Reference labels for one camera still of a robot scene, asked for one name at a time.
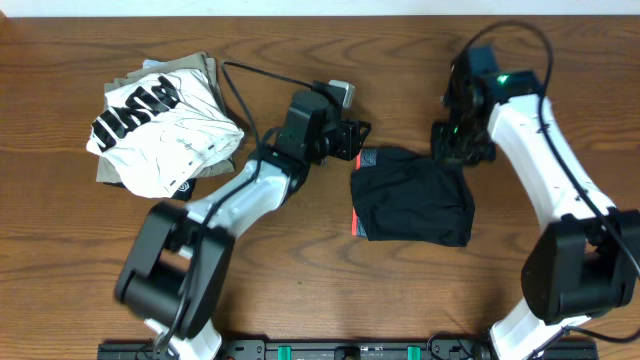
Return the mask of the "black shorts with grey waistband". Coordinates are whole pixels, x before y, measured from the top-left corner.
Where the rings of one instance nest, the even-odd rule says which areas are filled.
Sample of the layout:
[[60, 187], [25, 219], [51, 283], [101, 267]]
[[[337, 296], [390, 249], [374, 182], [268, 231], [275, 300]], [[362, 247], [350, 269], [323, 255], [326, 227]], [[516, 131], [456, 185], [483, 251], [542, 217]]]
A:
[[471, 239], [475, 204], [459, 165], [400, 147], [366, 148], [350, 185], [354, 236], [446, 247]]

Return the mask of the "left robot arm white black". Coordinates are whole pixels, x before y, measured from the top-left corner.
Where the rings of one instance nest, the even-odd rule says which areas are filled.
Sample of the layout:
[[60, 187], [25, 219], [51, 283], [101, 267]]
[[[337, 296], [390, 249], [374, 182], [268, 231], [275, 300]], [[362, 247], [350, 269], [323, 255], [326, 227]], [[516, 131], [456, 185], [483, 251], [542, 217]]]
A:
[[237, 238], [295, 194], [312, 165], [358, 155], [371, 126], [345, 118], [353, 97], [351, 84], [335, 80], [296, 92], [283, 127], [272, 132], [275, 142], [262, 142], [241, 173], [198, 201], [161, 202], [149, 211], [115, 298], [156, 337], [126, 345], [115, 358], [216, 357], [222, 339], [211, 315]]

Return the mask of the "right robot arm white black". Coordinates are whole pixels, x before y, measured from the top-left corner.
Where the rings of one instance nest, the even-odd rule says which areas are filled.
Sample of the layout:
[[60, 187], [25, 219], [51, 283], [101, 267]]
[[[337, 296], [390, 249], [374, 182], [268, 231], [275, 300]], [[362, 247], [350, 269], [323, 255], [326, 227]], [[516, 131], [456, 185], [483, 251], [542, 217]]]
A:
[[639, 279], [639, 213], [619, 210], [583, 169], [532, 71], [451, 71], [433, 150], [477, 164], [500, 148], [541, 235], [521, 271], [523, 297], [489, 330], [496, 359], [535, 359], [582, 324], [628, 305]]

